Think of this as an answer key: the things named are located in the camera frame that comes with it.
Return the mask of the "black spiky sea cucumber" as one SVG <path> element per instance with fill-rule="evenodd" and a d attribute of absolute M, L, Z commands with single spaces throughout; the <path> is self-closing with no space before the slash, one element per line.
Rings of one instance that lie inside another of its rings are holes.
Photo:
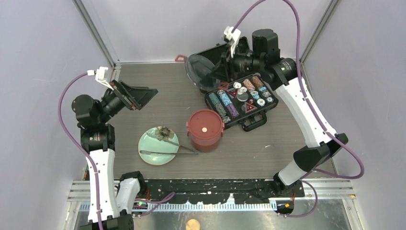
<path fill-rule="evenodd" d="M 164 140 L 170 140 L 174 138 L 175 133 L 172 129 L 166 126 L 158 126 L 155 130 L 155 135 Z"/>

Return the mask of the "light green ceramic plate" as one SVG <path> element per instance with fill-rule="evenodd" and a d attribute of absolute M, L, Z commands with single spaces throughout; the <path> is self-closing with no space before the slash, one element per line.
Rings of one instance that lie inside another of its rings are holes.
<path fill-rule="evenodd" d="M 178 152 L 179 139 L 175 132 L 166 126 L 157 126 L 147 130 L 138 142 L 141 159 L 154 166 L 169 163 Z"/>

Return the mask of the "red steel-lined lunch box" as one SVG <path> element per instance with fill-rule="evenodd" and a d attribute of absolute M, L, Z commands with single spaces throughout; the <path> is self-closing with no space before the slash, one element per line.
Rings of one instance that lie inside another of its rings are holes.
<path fill-rule="evenodd" d="M 207 142 L 206 140 L 201 140 L 201 139 L 193 140 L 192 139 L 191 143 L 192 143 L 193 147 L 200 152 L 211 152 L 219 146 L 220 139 L 218 139 L 216 142 L 214 142 L 214 141 Z"/>

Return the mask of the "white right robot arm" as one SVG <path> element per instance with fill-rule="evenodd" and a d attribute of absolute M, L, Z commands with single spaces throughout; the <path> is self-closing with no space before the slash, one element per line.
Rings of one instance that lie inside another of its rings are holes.
<path fill-rule="evenodd" d="M 326 121 L 308 92 L 300 76 L 300 64 L 291 58 L 282 58 L 278 35 L 272 29 L 259 29 L 252 33 L 253 49 L 239 52 L 241 32 L 231 26 L 224 30 L 227 42 L 220 56 L 220 66 L 214 72 L 233 77 L 239 73 L 260 72 L 287 105 L 305 139 L 305 147 L 293 153 L 293 160 L 273 177 L 272 188 L 278 196 L 287 196 L 293 185 L 306 177 L 319 165 L 331 159 L 346 144 L 346 134 L 338 134 Z"/>

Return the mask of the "metal tongs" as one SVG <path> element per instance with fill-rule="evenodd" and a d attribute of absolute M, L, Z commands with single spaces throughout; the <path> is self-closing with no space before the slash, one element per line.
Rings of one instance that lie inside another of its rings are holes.
<path fill-rule="evenodd" d="M 198 154 L 198 151 L 187 148 L 177 142 L 171 140 L 164 140 L 157 137 L 156 135 L 146 133 L 148 136 L 147 140 L 150 140 L 152 144 L 146 148 L 139 149 L 140 153 L 143 154 L 164 154 L 164 155 L 175 155 L 175 154 Z"/>

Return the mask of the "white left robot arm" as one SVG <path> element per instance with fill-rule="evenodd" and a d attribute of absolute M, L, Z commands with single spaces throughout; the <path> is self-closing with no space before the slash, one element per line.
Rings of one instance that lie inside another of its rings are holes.
<path fill-rule="evenodd" d="M 107 89 L 97 100 L 87 94 L 77 96 L 71 104 L 80 129 L 80 149 L 89 169 L 90 209 L 88 223 L 81 230 L 132 230 L 132 209 L 136 198 L 147 192 L 139 171 L 121 176 L 115 185 L 115 130 L 109 121 L 122 109 L 141 110 L 158 93 L 157 89 L 135 87 L 109 76 L 108 67 L 88 70 L 85 76 Z"/>

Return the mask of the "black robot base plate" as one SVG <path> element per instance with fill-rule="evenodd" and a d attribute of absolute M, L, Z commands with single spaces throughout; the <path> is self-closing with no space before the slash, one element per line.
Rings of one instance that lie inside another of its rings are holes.
<path fill-rule="evenodd" d="M 159 201 L 169 193 L 170 204 L 224 204 L 229 198 L 235 204 L 265 204 L 269 198 L 291 200 L 305 196 L 303 184 L 295 183 L 278 191 L 272 179 L 148 179 L 141 184 L 136 198 Z"/>

